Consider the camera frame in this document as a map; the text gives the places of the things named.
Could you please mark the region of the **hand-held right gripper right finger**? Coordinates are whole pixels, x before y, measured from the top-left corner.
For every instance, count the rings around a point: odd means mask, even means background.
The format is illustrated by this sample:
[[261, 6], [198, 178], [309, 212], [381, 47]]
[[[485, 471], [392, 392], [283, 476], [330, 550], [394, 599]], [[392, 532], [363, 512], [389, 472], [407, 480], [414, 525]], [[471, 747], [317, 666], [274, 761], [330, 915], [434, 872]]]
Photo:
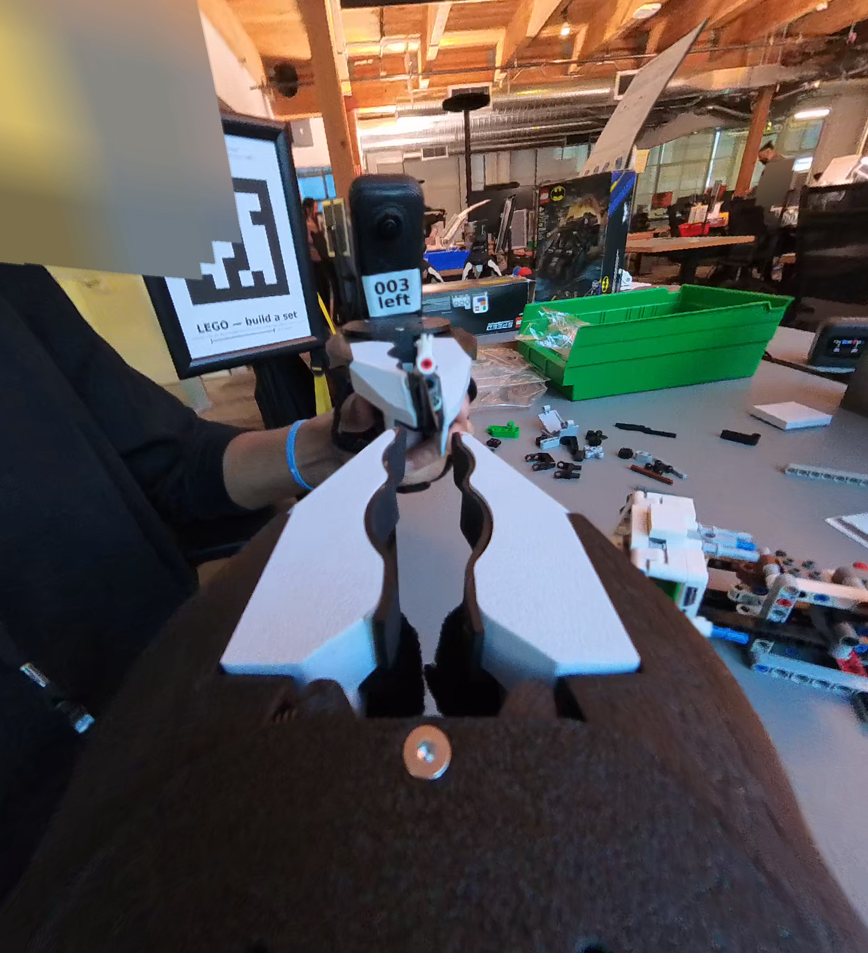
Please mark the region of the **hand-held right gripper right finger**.
[[425, 670], [435, 697], [505, 697], [519, 684], [635, 673], [641, 658], [569, 513], [469, 435], [455, 435], [460, 604]]

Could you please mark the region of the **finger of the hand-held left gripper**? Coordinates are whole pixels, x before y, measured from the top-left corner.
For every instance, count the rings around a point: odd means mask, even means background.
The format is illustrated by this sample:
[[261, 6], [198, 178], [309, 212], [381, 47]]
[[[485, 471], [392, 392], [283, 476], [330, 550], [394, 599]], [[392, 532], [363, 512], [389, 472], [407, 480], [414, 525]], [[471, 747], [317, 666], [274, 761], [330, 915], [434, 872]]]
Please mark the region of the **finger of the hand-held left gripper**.
[[357, 396], [380, 412], [386, 429], [420, 432], [416, 375], [392, 354], [391, 342], [353, 342], [348, 370]]
[[454, 338], [436, 338], [436, 373], [440, 379], [443, 423], [438, 437], [440, 456], [447, 454], [451, 427], [468, 396], [473, 358]]

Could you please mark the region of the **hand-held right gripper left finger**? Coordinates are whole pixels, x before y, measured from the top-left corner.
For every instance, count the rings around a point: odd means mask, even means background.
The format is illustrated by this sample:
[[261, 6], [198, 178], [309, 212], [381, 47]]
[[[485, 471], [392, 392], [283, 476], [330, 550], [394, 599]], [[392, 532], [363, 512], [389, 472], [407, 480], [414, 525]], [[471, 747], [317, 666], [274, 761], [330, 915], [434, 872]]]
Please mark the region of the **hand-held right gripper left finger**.
[[220, 666], [334, 681], [363, 713], [414, 711], [396, 527], [406, 433], [383, 432], [292, 509]]

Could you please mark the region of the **flat black lego box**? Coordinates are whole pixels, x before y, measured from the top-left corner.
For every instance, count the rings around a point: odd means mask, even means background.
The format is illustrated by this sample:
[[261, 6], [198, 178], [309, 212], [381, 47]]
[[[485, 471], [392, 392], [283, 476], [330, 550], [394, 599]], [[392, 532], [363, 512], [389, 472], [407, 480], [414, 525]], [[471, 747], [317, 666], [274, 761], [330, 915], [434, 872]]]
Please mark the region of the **flat black lego box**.
[[422, 314], [475, 336], [516, 332], [535, 296], [531, 277], [504, 276], [423, 285]]

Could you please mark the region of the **clear bag of lego parts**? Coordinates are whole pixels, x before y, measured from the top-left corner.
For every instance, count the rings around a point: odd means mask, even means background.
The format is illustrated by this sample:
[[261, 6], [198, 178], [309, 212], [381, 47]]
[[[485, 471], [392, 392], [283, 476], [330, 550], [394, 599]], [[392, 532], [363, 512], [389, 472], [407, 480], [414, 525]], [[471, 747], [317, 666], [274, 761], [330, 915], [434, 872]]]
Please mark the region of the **clear bag of lego parts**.
[[536, 346], [554, 351], [562, 359], [567, 359], [580, 332], [589, 326], [580, 316], [542, 305], [524, 334], [531, 338]]

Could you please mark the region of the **scattered small lego pieces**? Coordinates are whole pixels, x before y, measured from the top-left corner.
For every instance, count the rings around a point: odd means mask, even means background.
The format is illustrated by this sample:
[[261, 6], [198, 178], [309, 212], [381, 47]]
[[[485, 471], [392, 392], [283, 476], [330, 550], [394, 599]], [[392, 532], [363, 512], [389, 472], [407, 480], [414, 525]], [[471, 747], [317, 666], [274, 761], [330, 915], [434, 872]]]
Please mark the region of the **scattered small lego pieces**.
[[[571, 418], [564, 418], [558, 410], [545, 404], [537, 415], [540, 429], [535, 438], [535, 451], [524, 456], [534, 471], [556, 471], [558, 478], [577, 478], [583, 463], [604, 459], [606, 434], [602, 430], [580, 428]], [[687, 479], [687, 474], [668, 461], [648, 451], [619, 447], [616, 457], [624, 460], [634, 472], [669, 484]]]

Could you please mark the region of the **tall dark lego box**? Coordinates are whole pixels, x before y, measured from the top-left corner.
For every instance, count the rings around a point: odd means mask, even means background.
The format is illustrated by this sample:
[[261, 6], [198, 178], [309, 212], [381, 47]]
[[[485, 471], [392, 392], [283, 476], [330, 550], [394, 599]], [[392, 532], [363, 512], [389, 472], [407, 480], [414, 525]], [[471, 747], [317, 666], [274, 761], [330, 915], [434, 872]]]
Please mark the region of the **tall dark lego box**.
[[537, 187], [535, 303], [620, 291], [636, 182], [622, 171]]

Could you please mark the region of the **white lego vehicle build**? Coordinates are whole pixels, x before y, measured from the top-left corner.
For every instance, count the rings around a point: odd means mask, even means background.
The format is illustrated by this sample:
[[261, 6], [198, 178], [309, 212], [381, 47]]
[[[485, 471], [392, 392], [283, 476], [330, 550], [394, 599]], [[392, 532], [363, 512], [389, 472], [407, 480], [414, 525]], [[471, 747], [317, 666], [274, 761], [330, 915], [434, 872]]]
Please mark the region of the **white lego vehicle build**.
[[707, 638], [749, 669], [842, 698], [868, 726], [868, 566], [833, 570], [699, 522], [694, 502], [636, 488], [614, 543]]

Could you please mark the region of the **grey lego beam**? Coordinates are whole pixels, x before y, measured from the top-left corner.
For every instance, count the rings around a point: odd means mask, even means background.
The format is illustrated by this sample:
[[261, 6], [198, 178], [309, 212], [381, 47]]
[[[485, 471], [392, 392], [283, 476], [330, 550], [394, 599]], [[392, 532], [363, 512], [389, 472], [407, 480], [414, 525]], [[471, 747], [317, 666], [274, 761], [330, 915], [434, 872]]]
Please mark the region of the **grey lego beam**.
[[815, 464], [788, 463], [782, 469], [785, 476], [835, 483], [847, 486], [868, 487], [868, 475], [857, 472], [842, 471]]

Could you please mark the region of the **person's left hand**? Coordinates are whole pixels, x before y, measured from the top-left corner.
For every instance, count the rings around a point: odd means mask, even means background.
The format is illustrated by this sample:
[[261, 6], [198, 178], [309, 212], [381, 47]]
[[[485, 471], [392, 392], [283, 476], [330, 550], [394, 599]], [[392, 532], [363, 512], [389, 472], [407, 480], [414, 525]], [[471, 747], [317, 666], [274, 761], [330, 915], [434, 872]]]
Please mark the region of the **person's left hand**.
[[[408, 447], [400, 492], [420, 492], [445, 476], [451, 465], [453, 436], [473, 433], [470, 411], [475, 396], [475, 385], [471, 384], [443, 447], [437, 437]], [[383, 423], [379, 414], [368, 401], [352, 395], [344, 399], [334, 413], [322, 414], [303, 425], [297, 444], [297, 464], [302, 477], [312, 486], [318, 486], [345, 465], [356, 451], [346, 450], [341, 444], [348, 438], [354, 442], [360, 439], [371, 442], [377, 435], [376, 426]]]

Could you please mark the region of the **empty clear plastic bags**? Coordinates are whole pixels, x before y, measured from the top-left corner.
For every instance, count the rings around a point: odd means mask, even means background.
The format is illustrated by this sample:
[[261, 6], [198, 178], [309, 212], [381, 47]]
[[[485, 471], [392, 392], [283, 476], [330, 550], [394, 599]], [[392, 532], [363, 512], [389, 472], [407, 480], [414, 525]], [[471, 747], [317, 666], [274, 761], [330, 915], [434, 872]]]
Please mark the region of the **empty clear plastic bags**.
[[547, 391], [548, 378], [516, 347], [481, 348], [472, 367], [473, 410], [525, 409]]

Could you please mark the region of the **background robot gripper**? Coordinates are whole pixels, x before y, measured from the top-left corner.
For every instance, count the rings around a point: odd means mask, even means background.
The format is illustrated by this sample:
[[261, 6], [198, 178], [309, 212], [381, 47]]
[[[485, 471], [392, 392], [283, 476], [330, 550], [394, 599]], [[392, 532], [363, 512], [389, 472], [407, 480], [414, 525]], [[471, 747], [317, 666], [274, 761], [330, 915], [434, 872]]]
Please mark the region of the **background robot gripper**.
[[469, 255], [462, 271], [463, 281], [502, 277], [499, 264], [490, 250], [489, 234], [484, 222], [475, 222]]

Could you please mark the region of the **blue wristband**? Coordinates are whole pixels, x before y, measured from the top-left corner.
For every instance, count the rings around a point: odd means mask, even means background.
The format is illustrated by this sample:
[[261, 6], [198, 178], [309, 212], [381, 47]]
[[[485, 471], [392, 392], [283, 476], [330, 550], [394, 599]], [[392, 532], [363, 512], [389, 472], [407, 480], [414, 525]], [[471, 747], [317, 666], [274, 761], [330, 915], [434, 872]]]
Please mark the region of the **blue wristband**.
[[314, 487], [304, 478], [297, 459], [297, 438], [305, 423], [307, 423], [306, 420], [300, 419], [289, 426], [285, 437], [285, 462], [297, 488], [307, 494], [311, 493]]

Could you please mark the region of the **black floor lamp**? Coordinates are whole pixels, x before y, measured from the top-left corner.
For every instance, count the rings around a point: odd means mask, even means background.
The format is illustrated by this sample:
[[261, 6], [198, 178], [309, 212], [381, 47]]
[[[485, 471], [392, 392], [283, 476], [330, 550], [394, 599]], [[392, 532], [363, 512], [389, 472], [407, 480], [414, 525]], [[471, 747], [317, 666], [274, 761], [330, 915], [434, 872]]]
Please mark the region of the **black floor lamp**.
[[467, 200], [473, 191], [471, 114], [490, 105], [491, 86], [489, 84], [452, 86], [448, 92], [449, 94], [441, 102], [441, 109], [445, 113], [458, 114], [463, 119], [464, 207], [467, 207]]

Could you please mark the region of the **black framed sign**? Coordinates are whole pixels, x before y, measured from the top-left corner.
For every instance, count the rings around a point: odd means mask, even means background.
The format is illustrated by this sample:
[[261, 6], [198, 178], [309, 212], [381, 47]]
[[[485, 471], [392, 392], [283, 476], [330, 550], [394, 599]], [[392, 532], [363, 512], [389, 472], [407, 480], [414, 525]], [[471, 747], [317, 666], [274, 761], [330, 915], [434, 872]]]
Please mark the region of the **black framed sign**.
[[289, 128], [237, 113], [221, 120], [239, 238], [213, 242], [195, 278], [142, 276], [180, 379], [313, 351], [330, 335]]

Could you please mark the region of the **green plastic bin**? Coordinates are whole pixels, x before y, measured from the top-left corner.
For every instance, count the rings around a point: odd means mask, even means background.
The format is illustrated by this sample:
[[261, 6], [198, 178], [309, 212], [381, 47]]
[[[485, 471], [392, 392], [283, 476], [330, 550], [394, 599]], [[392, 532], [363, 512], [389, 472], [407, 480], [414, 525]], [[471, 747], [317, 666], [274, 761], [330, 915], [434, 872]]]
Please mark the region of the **green plastic bin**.
[[[792, 303], [790, 296], [701, 285], [653, 287], [529, 305], [519, 353], [572, 401], [747, 378]], [[539, 307], [580, 316], [567, 359], [524, 332]]]

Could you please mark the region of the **wooden background table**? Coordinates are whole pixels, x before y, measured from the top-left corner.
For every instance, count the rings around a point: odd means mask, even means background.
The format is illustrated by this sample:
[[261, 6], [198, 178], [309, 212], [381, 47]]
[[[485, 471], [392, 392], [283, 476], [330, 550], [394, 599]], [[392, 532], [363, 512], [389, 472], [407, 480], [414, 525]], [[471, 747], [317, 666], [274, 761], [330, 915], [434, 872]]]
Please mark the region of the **wooden background table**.
[[678, 278], [673, 284], [693, 284], [700, 260], [711, 256], [717, 249], [754, 244], [754, 235], [702, 235], [702, 236], [649, 236], [626, 240], [628, 257], [658, 256], [674, 258], [679, 263]]

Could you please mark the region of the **person's black-clad torso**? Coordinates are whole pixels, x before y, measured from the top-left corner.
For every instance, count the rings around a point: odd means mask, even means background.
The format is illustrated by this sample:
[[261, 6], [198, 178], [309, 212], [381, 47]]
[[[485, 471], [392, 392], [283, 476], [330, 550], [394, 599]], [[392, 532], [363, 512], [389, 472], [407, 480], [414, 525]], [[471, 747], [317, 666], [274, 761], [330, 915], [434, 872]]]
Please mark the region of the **person's black-clad torso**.
[[185, 538], [253, 529], [205, 420], [41, 266], [0, 263], [0, 908], [114, 697], [198, 586]]

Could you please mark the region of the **white banner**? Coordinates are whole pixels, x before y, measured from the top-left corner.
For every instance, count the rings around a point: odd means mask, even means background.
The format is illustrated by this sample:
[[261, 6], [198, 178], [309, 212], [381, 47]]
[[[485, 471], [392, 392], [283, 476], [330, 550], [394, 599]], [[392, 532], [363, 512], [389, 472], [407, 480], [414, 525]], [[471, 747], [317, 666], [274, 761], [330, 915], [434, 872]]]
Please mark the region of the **white banner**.
[[581, 176], [622, 172], [655, 102], [705, 29], [708, 18], [639, 69], [583, 166]]

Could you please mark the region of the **flat white plate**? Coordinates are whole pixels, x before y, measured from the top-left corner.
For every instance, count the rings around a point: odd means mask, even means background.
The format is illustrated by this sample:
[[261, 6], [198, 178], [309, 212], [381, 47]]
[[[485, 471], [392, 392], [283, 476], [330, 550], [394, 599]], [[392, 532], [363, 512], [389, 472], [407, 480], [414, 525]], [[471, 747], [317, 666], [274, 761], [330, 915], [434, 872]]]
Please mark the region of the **flat white plate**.
[[750, 417], [784, 432], [824, 428], [833, 415], [794, 401], [761, 404], [751, 407]]

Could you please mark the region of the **small device with screen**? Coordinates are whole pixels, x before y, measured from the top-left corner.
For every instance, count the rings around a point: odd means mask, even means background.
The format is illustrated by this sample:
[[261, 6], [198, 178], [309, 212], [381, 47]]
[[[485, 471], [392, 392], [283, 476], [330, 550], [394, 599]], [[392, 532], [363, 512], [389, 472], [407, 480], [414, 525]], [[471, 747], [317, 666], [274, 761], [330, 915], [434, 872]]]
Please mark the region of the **small device with screen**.
[[805, 366], [832, 375], [849, 375], [868, 350], [868, 316], [837, 316], [814, 332]]

